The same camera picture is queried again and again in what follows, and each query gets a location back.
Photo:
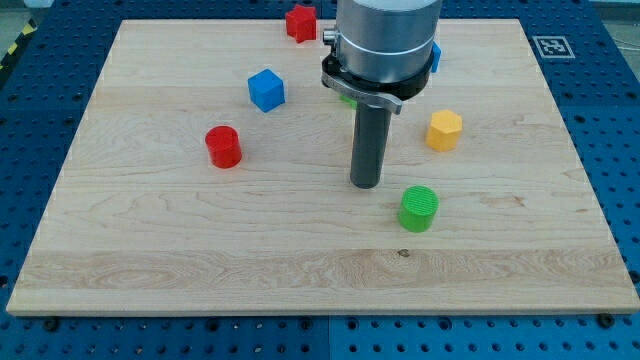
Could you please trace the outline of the blue block behind arm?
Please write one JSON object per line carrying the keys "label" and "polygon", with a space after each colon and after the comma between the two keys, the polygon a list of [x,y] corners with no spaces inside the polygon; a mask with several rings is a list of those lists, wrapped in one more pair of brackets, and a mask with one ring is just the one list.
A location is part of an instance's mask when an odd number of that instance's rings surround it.
{"label": "blue block behind arm", "polygon": [[439,69],[441,55],[442,55],[442,49],[440,48],[437,42],[433,43],[432,55],[433,55],[433,61],[431,66],[431,72],[437,73]]}

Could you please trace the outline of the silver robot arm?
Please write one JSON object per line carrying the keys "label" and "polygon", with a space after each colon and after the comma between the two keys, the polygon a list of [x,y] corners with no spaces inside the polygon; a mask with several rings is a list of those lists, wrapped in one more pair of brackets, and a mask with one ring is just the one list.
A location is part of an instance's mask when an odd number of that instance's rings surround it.
{"label": "silver robot arm", "polygon": [[426,67],[441,7],[441,0],[340,0],[323,42],[353,75],[403,81]]}

